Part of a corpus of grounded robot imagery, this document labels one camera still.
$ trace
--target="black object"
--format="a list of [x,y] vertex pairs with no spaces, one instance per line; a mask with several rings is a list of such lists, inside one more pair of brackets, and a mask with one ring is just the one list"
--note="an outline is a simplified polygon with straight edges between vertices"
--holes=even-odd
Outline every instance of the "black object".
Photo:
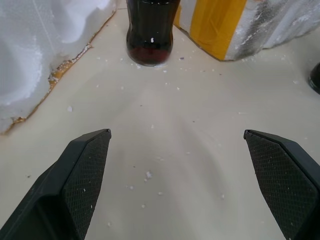
[[294,141],[246,130],[261,193],[287,240],[320,239],[320,166]]
[[83,240],[99,197],[111,132],[71,141],[32,185],[0,230],[0,240]]
[[130,26],[126,36],[129,56],[154,66],[165,62],[173,47],[172,28],[180,0],[126,0]]
[[312,70],[309,78],[309,85],[320,94],[320,63]]

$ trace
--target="styrofoam crumb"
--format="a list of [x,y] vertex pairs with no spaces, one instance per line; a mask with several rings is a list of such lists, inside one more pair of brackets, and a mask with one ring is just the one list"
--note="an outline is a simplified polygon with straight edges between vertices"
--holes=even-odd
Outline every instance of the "styrofoam crumb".
[[146,178],[147,178],[147,179],[151,179],[151,178],[152,178],[152,173],[151,173],[150,171],[147,171],[147,172],[145,173],[145,175],[146,175]]

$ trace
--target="beige table surface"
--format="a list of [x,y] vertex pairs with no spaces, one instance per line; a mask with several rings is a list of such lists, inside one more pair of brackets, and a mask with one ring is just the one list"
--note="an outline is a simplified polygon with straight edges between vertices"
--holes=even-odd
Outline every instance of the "beige table surface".
[[69,141],[110,128],[86,240],[283,240],[243,133],[294,140],[320,162],[320,95],[306,82],[320,31],[219,62],[174,28],[168,62],[138,69],[128,25],[122,2],[35,114],[0,137],[0,226]]

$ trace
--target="yellow stripe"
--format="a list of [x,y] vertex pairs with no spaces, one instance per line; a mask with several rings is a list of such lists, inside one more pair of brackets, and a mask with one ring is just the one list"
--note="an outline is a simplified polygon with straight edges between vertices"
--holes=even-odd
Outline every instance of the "yellow stripe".
[[190,37],[205,51],[224,60],[247,0],[197,0]]
[[181,5],[178,6],[178,9],[175,14],[174,22],[173,22],[174,25],[178,28],[180,28],[180,14],[181,14]]

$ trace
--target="cola bottle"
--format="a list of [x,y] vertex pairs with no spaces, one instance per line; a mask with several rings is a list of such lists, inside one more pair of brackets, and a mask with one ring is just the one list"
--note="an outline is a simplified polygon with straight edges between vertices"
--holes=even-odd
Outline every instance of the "cola bottle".
[[320,94],[320,63],[312,70],[309,84],[318,94]]
[[165,62],[173,47],[172,28],[180,0],[126,0],[130,26],[126,35],[129,56],[155,66]]

